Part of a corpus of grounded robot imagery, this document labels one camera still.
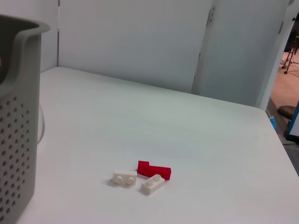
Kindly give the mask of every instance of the lego brick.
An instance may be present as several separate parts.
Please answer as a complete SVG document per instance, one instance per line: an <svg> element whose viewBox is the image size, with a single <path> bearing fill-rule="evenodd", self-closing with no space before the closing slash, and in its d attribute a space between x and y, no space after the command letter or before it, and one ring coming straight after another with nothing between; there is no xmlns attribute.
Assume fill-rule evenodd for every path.
<svg viewBox="0 0 299 224"><path fill-rule="evenodd" d="M162 178L159 174L156 174L141 185L141 190L150 195L164 186L164 183L165 179Z"/></svg>
<svg viewBox="0 0 299 224"><path fill-rule="evenodd" d="M136 171L115 169L113 172L113 182L117 184L135 185L136 179L137 179Z"/></svg>
<svg viewBox="0 0 299 224"><path fill-rule="evenodd" d="M170 180L171 168L150 166L150 163L147 161L138 161L137 173L147 177L159 174L168 181Z"/></svg>

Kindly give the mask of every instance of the red lego brick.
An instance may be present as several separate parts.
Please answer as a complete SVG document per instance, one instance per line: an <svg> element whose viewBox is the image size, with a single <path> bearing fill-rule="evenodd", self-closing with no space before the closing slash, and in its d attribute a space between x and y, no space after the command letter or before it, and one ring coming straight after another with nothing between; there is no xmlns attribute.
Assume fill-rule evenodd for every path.
<svg viewBox="0 0 299 224"><path fill-rule="evenodd" d="M138 161L137 173L147 177L159 174L168 181L170 180L171 168L150 166L150 163L147 161Z"/></svg>

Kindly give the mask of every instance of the lego stud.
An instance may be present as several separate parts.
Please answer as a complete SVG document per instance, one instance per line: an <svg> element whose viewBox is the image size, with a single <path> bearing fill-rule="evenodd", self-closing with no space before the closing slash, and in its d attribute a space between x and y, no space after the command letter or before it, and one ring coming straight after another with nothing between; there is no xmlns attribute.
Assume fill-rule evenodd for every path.
<svg viewBox="0 0 299 224"><path fill-rule="evenodd" d="M129 185L134 185L134 179L133 179L133 177L129 177L129 178L127 179L127 184L129 184Z"/></svg>
<svg viewBox="0 0 299 224"><path fill-rule="evenodd" d="M148 180L145 182L145 185L146 185L146 186L152 186L153 184L154 184L153 179L148 179Z"/></svg>
<svg viewBox="0 0 299 224"><path fill-rule="evenodd" d="M161 179L161 175L156 174L154 175L154 181L159 181Z"/></svg>
<svg viewBox="0 0 299 224"><path fill-rule="evenodd" d="M117 176L115 179L115 183L120 184L122 182L122 177L121 176Z"/></svg>

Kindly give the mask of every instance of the white partition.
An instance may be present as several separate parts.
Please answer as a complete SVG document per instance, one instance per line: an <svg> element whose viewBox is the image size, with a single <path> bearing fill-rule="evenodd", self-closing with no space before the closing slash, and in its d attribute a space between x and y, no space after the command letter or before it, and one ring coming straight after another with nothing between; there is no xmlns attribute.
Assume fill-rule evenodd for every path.
<svg viewBox="0 0 299 224"><path fill-rule="evenodd" d="M63 0L59 66L190 92L211 0Z"/></svg>
<svg viewBox="0 0 299 224"><path fill-rule="evenodd" d="M41 71L57 66L58 0L0 0L0 14L50 25L51 30L42 34Z"/></svg>
<svg viewBox="0 0 299 224"><path fill-rule="evenodd" d="M214 20L206 29L192 92L259 106L288 2L215 0Z"/></svg>

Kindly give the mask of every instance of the white lego brick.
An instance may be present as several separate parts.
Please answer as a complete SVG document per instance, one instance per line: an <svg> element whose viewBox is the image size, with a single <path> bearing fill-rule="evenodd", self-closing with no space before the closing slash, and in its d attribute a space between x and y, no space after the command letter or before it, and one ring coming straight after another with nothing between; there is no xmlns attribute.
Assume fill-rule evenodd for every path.
<svg viewBox="0 0 299 224"><path fill-rule="evenodd" d="M113 172L113 182L117 184L135 185L137 179L137 171L126 171L115 169Z"/></svg>
<svg viewBox="0 0 299 224"><path fill-rule="evenodd" d="M164 186L164 183L165 179L163 179L159 174L156 174L143 183L141 185L141 189L150 195Z"/></svg>

